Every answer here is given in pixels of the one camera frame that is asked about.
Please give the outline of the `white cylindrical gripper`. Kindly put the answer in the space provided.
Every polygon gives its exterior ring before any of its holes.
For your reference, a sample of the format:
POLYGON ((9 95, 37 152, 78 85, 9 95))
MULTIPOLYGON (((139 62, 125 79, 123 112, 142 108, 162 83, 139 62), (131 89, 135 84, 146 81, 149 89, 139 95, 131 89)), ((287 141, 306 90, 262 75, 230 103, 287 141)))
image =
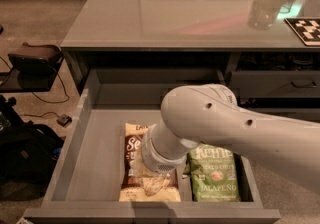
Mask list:
POLYGON ((188 152, 199 142, 176 136, 163 120, 151 125, 143 136, 141 157, 138 169, 139 177, 164 177, 185 161, 188 152))

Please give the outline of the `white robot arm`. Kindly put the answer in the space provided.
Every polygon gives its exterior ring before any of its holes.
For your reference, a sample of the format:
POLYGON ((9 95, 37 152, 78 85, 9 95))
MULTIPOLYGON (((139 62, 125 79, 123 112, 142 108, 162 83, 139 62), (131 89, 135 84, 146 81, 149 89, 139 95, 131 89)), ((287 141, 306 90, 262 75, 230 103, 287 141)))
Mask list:
POLYGON ((160 121, 149 127, 141 149, 150 170, 172 170, 187 152, 204 143, 320 192, 319 123, 240 108, 233 92, 220 84, 176 87, 163 98, 160 112, 160 121))

